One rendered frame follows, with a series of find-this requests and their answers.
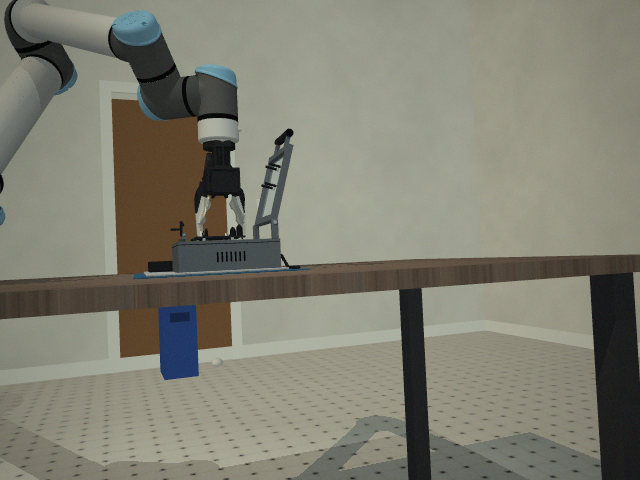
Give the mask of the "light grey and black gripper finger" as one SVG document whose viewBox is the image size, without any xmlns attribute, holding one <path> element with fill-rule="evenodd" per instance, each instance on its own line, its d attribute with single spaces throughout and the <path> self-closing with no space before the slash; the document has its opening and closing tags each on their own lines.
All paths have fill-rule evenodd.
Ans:
<svg viewBox="0 0 640 480">
<path fill-rule="evenodd" d="M 236 222 L 238 225 L 240 224 L 243 229 L 243 236 L 246 234 L 246 215 L 245 215 L 245 195 L 243 190 L 241 189 L 237 195 L 232 195 L 231 201 L 229 203 L 230 208 L 235 212 Z M 237 205 L 238 203 L 238 205 Z M 241 212 L 241 209 L 243 212 Z M 244 214 L 244 220 L 243 220 Z"/>
<path fill-rule="evenodd" d="M 199 187 L 195 193 L 194 204 L 195 204 L 195 216 L 196 216 L 196 229 L 197 236 L 200 237 L 200 231 L 202 231 L 203 235 L 203 224 L 206 221 L 205 214 L 206 211 L 210 208 L 211 202 L 209 201 L 210 196 L 207 197 L 207 192 L 204 190 L 204 182 L 199 183 Z M 209 202 L 208 202 L 209 201 Z M 207 206 L 208 202 L 208 206 Z M 207 209 L 205 211 L 205 209 Z M 204 217 L 204 220 L 203 220 Z"/>
</svg>

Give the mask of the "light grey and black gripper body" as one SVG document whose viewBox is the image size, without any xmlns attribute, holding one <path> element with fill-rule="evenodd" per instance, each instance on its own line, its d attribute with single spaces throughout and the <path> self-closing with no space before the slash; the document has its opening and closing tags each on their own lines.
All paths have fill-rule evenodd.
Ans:
<svg viewBox="0 0 640 480">
<path fill-rule="evenodd" d="M 216 148 L 216 159 L 215 159 Z M 221 149 L 222 148 L 222 149 Z M 224 148 L 224 165 L 223 165 L 223 148 Z M 203 143 L 203 150 L 212 152 L 212 165 L 204 171 L 204 190 L 213 199 L 215 196 L 237 195 L 241 191 L 240 187 L 240 168 L 232 167 L 230 161 L 230 151 L 235 150 L 235 143 L 231 140 L 220 141 L 213 140 Z M 213 156 L 214 149 L 214 156 Z M 218 150 L 219 149 L 219 150 Z M 221 166 L 218 166 L 221 165 Z M 212 168 L 214 167 L 214 168 Z M 208 187 L 208 191 L 207 191 Z M 211 195 L 212 194 L 212 195 Z M 216 195 L 215 195 L 216 194 Z"/>
</svg>

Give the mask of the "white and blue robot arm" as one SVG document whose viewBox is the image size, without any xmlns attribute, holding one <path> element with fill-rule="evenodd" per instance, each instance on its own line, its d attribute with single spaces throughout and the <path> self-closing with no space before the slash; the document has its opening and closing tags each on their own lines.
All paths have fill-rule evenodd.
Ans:
<svg viewBox="0 0 640 480">
<path fill-rule="evenodd" d="M 136 10 L 116 18 L 43 5 L 49 4 L 12 0 L 5 11 L 7 35 L 22 60 L 0 87 L 0 193 L 3 171 L 53 96 L 77 80 L 62 44 L 129 62 L 148 118 L 197 117 L 201 144 L 239 141 L 235 73 L 202 65 L 196 75 L 181 77 L 152 13 Z"/>
</svg>

